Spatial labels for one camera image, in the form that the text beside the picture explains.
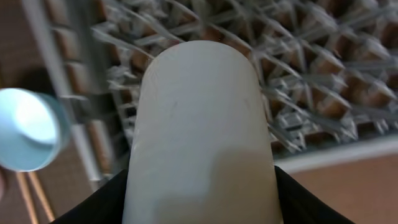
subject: white bottle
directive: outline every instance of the white bottle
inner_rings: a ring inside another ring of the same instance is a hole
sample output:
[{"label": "white bottle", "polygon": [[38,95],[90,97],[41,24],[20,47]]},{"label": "white bottle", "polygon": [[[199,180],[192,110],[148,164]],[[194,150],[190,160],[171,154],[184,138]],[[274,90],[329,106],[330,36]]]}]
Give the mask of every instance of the white bottle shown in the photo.
[{"label": "white bottle", "polygon": [[280,223],[257,75],[237,50],[194,41],[144,75],[123,223]]}]

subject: dish rack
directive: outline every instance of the dish rack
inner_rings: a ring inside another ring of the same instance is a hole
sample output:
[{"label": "dish rack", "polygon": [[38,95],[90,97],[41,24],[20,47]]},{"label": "dish rack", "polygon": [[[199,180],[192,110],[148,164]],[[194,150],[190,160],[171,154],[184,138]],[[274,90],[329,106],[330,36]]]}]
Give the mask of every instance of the dish rack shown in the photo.
[{"label": "dish rack", "polygon": [[126,167],[150,61],[191,40],[227,44],[253,64],[283,169],[397,152],[394,1],[23,3],[91,180]]}]

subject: wire rack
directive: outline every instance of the wire rack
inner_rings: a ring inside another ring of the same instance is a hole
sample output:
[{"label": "wire rack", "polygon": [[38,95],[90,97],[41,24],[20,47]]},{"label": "wire rack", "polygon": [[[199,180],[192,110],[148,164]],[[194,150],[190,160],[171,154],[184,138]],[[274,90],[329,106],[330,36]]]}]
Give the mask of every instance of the wire rack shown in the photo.
[{"label": "wire rack", "polygon": [[104,0],[92,26],[130,144],[141,78],[163,50],[222,42],[256,69],[277,159],[393,134],[398,17],[393,1]]}]

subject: light blue cup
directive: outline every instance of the light blue cup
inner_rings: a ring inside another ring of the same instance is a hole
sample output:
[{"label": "light blue cup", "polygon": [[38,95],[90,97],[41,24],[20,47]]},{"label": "light blue cup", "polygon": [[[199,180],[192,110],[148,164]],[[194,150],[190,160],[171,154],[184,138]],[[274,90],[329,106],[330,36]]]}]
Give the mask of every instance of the light blue cup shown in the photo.
[{"label": "light blue cup", "polygon": [[69,122],[51,96],[0,90],[0,166],[33,171],[49,165],[68,144]]}]

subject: wooden stick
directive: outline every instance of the wooden stick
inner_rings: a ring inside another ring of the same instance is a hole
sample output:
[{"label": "wooden stick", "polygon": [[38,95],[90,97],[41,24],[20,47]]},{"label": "wooden stick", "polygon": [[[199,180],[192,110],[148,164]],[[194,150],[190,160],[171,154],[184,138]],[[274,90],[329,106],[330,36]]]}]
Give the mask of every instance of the wooden stick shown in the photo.
[{"label": "wooden stick", "polygon": [[22,192],[22,196],[25,201],[25,205],[27,208],[27,211],[29,213],[30,221],[32,224],[39,224],[39,221],[37,219],[37,215],[35,212],[35,207],[33,204],[32,196],[30,195],[29,192],[29,186],[27,185],[27,181],[25,179],[24,173],[21,172],[16,172],[19,188]]},{"label": "wooden stick", "polygon": [[37,196],[40,199],[40,202],[44,208],[44,211],[45,211],[45,214],[46,214],[48,220],[50,222],[54,221],[55,220],[54,213],[51,209],[49,201],[47,200],[47,197],[45,196],[42,184],[40,183],[40,180],[37,177],[37,174],[35,172],[29,172],[28,176],[30,178],[30,181],[32,181],[33,187],[36,191]]}]

